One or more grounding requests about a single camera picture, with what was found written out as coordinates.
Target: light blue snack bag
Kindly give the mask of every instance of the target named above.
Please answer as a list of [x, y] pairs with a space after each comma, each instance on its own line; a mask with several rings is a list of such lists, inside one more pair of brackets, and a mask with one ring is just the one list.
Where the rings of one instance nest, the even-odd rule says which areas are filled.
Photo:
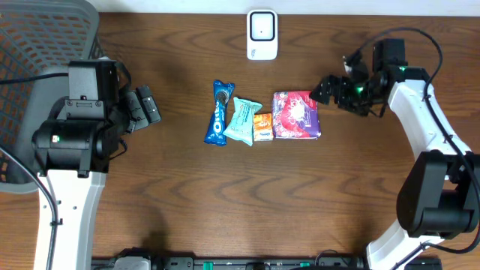
[[254, 114], [262, 109], [263, 105], [238, 97], [233, 98], [233, 104], [235, 112], [223, 135], [252, 146], [254, 144]]

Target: small orange snack package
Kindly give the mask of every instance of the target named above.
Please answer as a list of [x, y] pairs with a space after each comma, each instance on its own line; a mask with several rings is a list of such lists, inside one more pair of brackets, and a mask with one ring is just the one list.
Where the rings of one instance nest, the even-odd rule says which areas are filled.
[[273, 140], [271, 113], [253, 116], [253, 140], [255, 142]]

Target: white device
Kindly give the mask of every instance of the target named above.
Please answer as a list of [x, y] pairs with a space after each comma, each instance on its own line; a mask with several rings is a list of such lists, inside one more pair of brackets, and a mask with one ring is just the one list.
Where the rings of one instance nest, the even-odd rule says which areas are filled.
[[252, 10], [247, 15], [247, 57], [272, 60], [278, 52], [278, 16], [273, 10]]

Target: white wall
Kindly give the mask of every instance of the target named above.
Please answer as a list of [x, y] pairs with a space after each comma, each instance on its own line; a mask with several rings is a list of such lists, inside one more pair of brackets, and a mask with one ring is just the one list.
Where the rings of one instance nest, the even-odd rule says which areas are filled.
[[100, 12], [480, 16], [480, 0], [87, 0]]

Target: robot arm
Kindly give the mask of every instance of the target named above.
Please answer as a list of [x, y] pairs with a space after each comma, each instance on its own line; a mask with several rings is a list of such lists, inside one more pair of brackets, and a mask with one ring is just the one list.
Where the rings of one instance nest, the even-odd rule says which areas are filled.
[[[472, 232], [479, 219], [479, 206], [472, 179], [463, 172], [457, 152], [446, 142], [424, 99], [430, 79], [425, 69], [409, 67], [404, 41], [381, 40], [373, 46], [373, 72], [369, 78], [361, 54], [346, 58], [350, 77], [327, 76], [310, 97], [328, 104], [330, 96], [341, 108], [360, 116], [382, 104], [379, 117], [390, 106], [403, 126], [415, 165], [397, 198], [397, 220], [376, 241], [367, 246], [369, 269], [400, 269], [417, 257], [428, 244], [438, 245], [459, 233]], [[429, 85], [427, 94], [433, 111], [454, 144], [472, 164], [480, 167], [479, 156], [453, 131]], [[457, 184], [443, 190], [443, 182]]]
[[89, 269], [95, 217], [111, 157], [121, 136], [161, 120], [148, 86], [119, 89], [111, 60], [72, 61], [68, 67], [66, 120], [47, 119], [34, 133], [32, 145], [43, 171], [38, 178], [58, 209], [56, 237], [51, 237], [52, 213], [40, 193], [40, 223], [34, 269], [44, 270], [50, 242], [52, 269]]
[[[425, 105], [423, 100], [424, 87], [425, 81], [423, 80], [407, 79], [405, 82], [396, 82], [388, 98], [388, 105], [400, 119], [416, 160], [422, 152], [431, 152], [432, 150], [438, 150], [444, 155], [455, 156], [455, 150], [445, 141]], [[468, 146], [453, 131], [440, 109], [437, 100], [434, 98], [434, 87], [432, 85], [428, 88], [428, 94], [431, 95], [430, 102], [435, 113], [448, 133], [452, 134], [455, 144], [464, 154], [470, 152]], [[445, 180], [449, 179], [448, 174], [444, 176]], [[437, 183], [440, 183], [441, 177], [437, 179]], [[440, 188], [440, 190], [437, 188], [437, 193], [441, 193], [441, 187], [439, 185], [437, 187]], [[444, 238], [439, 235], [410, 237], [409, 233], [402, 228], [399, 220], [396, 220], [380, 238], [367, 246], [368, 265], [373, 270], [395, 268], [402, 270], [409, 261], [417, 257], [425, 248], [428, 248], [423, 248], [423, 244], [438, 245], [443, 240]]]

